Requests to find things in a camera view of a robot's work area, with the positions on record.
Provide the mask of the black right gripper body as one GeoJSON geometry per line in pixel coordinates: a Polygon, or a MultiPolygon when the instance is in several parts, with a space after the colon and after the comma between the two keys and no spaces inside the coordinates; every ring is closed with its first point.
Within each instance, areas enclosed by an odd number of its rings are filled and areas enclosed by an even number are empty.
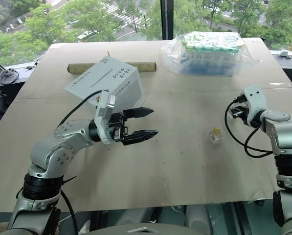
{"type": "Polygon", "coordinates": [[[247,119],[249,114],[249,107],[247,101],[242,103],[232,103],[230,105],[230,114],[234,119],[239,118],[242,120],[244,125],[249,126],[247,119]]]}

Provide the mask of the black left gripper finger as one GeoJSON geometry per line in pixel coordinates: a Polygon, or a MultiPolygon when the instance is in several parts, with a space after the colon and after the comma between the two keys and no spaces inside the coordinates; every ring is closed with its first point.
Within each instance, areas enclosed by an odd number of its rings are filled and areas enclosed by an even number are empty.
{"type": "Polygon", "coordinates": [[[124,135],[120,141],[124,146],[126,146],[149,140],[156,134],[158,134],[158,131],[156,130],[140,130],[135,131],[131,134],[124,135]]]}
{"type": "Polygon", "coordinates": [[[127,109],[127,110],[122,111],[123,116],[125,117],[125,120],[130,119],[130,118],[142,118],[153,112],[154,112],[153,109],[145,108],[145,107],[132,108],[132,109],[127,109]]]}

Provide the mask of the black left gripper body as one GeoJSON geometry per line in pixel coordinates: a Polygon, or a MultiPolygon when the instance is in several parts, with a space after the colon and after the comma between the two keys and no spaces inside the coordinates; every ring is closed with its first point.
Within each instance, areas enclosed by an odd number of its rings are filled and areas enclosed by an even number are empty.
{"type": "Polygon", "coordinates": [[[127,111],[111,114],[108,128],[110,136],[115,142],[128,142],[128,127],[125,126],[127,115],[127,111]]]}

